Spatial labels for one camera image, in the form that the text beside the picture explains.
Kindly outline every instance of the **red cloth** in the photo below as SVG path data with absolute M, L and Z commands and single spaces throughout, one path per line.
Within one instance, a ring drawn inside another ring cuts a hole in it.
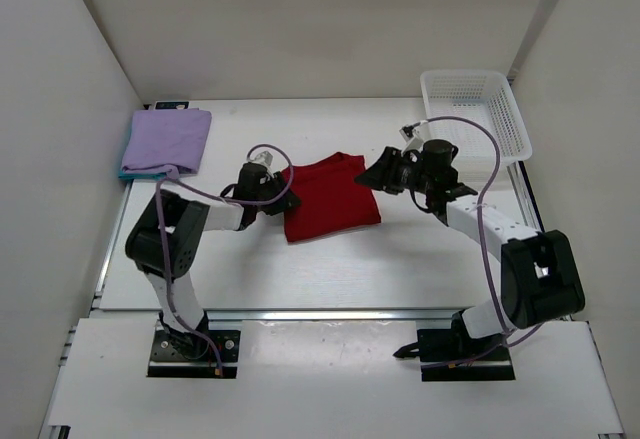
M 379 224 L 371 189 L 354 178 L 364 172 L 364 157 L 337 152 L 308 166 L 294 166 L 291 189 L 302 204 L 284 213 L 288 242 L 304 241 L 352 227 Z M 282 171 L 289 180 L 289 169 Z

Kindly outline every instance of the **white wall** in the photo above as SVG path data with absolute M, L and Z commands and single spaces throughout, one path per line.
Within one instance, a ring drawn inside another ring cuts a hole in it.
M 0 437 L 37 436 L 139 106 L 82 0 L 0 0 Z
M 91 0 L 145 101 L 419 96 L 433 68 L 504 72 L 539 0 Z
M 640 437 L 638 4 L 560 0 L 515 92 L 543 221 L 571 238 L 585 316 L 622 422 Z

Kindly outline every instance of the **white table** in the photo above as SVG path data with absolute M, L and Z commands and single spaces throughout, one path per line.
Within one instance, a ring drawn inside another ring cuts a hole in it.
M 413 98 L 192 101 L 189 107 L 211 111 L 213 123 L 200 172 L 185 182 L 214 193 L 235 182 L 247 150 L 257 143 L 280 146 L 299 165 L 336 151 L 363 154 L 370 165 L 385 146 L 403 146 L 401 126 L 425 118 L 422 100 Z M 274 165 L 285 163 L 276 157 Z M 487 202 L 522 219 L 504 177 Z M 150 284 L 124 254 L 126 238 L 153 192 L 152 181 L 133 183 L 103 310 L 158 308 Z M 408 194 L 376 193 L 376 201 L 382 224 L 304 244 L 288 245 L 282 217 L 262 214 L 241 233 L 205 233 L 191 269 L 201 305 L 227 310 L 459 308 L 489 297 L 477 244 L 419 212 Z M 493 266 L 497 279 L 497 263 Z

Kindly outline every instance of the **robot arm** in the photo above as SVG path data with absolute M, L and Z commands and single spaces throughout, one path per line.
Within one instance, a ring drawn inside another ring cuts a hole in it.
M 356 182 L 394 195 L 408 189 L 420 210 L 480 243 L 477 192 L 459 182 L 451 166 L 458 148 L 442 139 L 425 141 L 422 127 L 403 127 L 404 150 L 385 148 Z M 424 194 L 426 207 L 416 202 L 416 193 Z M 537 231 L 482 206 L 487 250 L 501 265 L 499 305 L 507 328 L 524 329 L 581 311 L 584 293 L 567 237 Z M 456 314 L 453 322 L 466 339 L 503 332 L 491 300 Z
M 271 154 L 263 152 L 245 163 L 237 184 L 225 188 L 222 195 L 233 190 L 233 199 L 243 201 L 267 201 L 277 196 L 286 186 L 286 181 L 279 172 L 271 172 L 271 160 Z M 206 351 L 206 342 L 186 330 L 175 316 L 179 316 L 192 329 L 208 334 L 209 320 L 196 299 L 189 274 L 202 234 L 207 231 L 242 231 L 255 221 L 258 212 L 279 214 L 297 207 L 300 199 L 288 191 L 280 200 L 266 206 L 240 206 L 224 202 L 206 205 L 183 199 L 166 189 L 161 190 L 160 194 L 169 238 L 171 296 L 175 314 L 167 298 L 155 198 L 151 198 L 129 234 L 125 253 L 151 282 L 160 303 L 160 323 L 173 347 L 187 358 L 201 357 Z

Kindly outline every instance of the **black mounting plate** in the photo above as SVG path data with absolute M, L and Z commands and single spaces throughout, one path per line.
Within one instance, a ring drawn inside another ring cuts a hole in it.
M 193 377 L 209 379 L 235 379 L 238 374 L 238 354 L 240 352 L 240 331 L 209 331 L 209 337 L 218 346 L 222 359 L 222 373 L 217 374 L 215 356 L 207 352 L 201 358 L 187 358 L 177 352 L 169 335 L 163 329 L 156 329 L 149 355 L 147 377 Z
M 188 109 L 189 101 L 159 101 L 156 102 L 155 109 Z
M 422 382 L 450 381 L 512 381 L 516 378 L 509 350 L 498 347 L 477 361 L 456 367 L 425 367 L 428 363 L 466 359 L 457 351 L 441 347 L 450 343 L 450 329 L 419 329 L 418 350 Z

